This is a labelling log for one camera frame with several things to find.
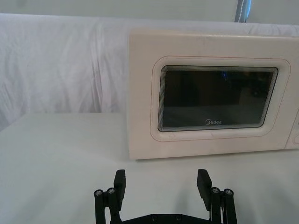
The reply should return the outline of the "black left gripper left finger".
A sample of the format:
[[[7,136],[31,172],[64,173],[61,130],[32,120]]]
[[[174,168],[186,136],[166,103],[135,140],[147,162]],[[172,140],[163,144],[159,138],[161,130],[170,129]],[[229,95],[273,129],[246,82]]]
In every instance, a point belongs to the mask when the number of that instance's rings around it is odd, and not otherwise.
[[[114,178],[114,186],[109,188],[107,191],[96,190],[94,192],[95,200],[95,223],[105,224],[106,215],[105,209],[109,208],[110,211],[110,223],[121,224],[119,212],[121,211],[122,201],[125,194],[126,188],[126,176],[125,170],[120,169],[116,171]]]

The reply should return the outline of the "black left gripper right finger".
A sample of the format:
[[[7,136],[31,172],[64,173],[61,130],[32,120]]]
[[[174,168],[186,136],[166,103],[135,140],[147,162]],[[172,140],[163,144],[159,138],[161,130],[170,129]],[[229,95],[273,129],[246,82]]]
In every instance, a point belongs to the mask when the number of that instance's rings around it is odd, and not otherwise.
[[[233,190],[221,191],[218,187],[213,187],[205,169],[198,170],[197,187],[205,208],[209,211],[209,223],[237,224]]]

